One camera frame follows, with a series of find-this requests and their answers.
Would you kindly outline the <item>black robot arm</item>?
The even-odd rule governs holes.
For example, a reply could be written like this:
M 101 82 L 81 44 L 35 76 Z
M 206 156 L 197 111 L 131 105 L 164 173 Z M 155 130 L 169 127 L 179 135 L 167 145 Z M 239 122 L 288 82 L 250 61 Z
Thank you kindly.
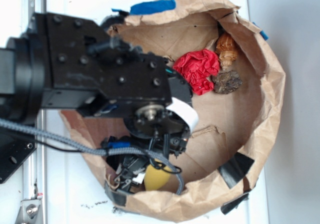
M 102 25 L 58 15 L 32 16 L 19 38 L 0 51 L 0 167 L 5 182 L 33 153 L 40 138 L 71 146 L 75 153 L 104 156 L 113 167 L 117 191 L 129 193 L 148 165 L 181 180 L 169 156 L 185 151 L 193 125 L 192 91 L 166 58 L 111 37 Z M 109 137 L 101 148 L 84 147 L 39 130 L 42 109 L 76 110 L 87 118 L 121 118 L 129 136 Z

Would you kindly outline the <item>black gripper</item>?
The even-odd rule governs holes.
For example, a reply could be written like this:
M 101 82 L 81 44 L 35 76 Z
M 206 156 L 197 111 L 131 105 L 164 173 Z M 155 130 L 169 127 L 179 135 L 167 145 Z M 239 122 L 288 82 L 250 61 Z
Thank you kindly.
M 190 136 L 190 127 L 173 109 L 151 105 L 138 110 L 133 118 L 124 120 L 130 135 L 117 138 L 110 136 L 101 142 L 103 148 L 136 147 L 147 149 L 169 158 L 171 154 L 179 156 L 185 152 Z M 146 168 L 151 164 L 156 169 L 163 169 L 165 164 L 146 155 L 119 154 L 107 158 L 108 165 L 115 170 L 115 191 L 132 193 L 134 188 L 144 185 Z

